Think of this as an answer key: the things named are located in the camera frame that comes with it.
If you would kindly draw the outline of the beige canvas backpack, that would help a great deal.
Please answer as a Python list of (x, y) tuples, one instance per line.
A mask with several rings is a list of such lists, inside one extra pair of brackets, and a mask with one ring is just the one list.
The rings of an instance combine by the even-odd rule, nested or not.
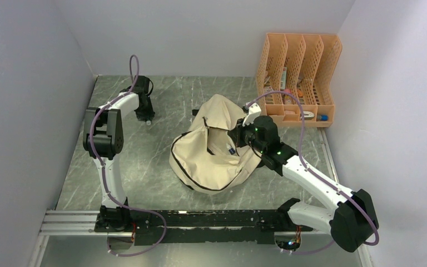
[[(213, 95), (200, 107), (191, 126), (170, 148), (170, 166), (185, 186), (214, 195), (242, 184), (255, 171), (259, 153), (248, 146), (236, 147), (228, 136), (244, 117), (242, 108), (223, 95)], [(236, 150), (234, 155), (226, 144)]]

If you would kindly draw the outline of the small blue white tube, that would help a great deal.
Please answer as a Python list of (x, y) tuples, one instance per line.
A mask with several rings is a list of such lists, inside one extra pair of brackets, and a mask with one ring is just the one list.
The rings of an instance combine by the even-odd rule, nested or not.
[(234, 155), (236, 153), (236, 150), (230, 144), (226, 144), (226, 147), (231, 155)]

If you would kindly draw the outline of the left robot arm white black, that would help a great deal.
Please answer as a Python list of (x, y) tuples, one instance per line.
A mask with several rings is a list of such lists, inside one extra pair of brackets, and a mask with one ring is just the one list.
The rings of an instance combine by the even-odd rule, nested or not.
[(155, 112), (150, 99), (153, 82), (139, 76), (134, 86), (120, 91), (113, 100), (85, 111), (83, 148), (96, 164), (103, 192), (100, 220), (117, 231), (131, 226), (132, 216), (123, 190), (120, 157), (124, 145), (122, 120), (133, 112), (139, 121), (150, 125)]

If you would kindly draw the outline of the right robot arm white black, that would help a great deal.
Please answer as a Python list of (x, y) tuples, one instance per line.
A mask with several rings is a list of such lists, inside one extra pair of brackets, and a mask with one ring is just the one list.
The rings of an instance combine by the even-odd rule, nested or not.
[[(298, 150), (280, 140), (271, 117), (259, 116), (249, 125), (239, 119), (228, 135), (237, 147), (251, 148), (270, 170), (299, 184), (323, 204), (320, 208), (298, 199), (283, 204), (284, 211), (277, 219), (282, 229), (308, 226), (329, 234), (336, 245), (350, 253), (379, 242), (379, 223), (370, 194), (343, 186), (314, 168)], [(371, 236), (375, 237), (372, 243), (368, 241)]]

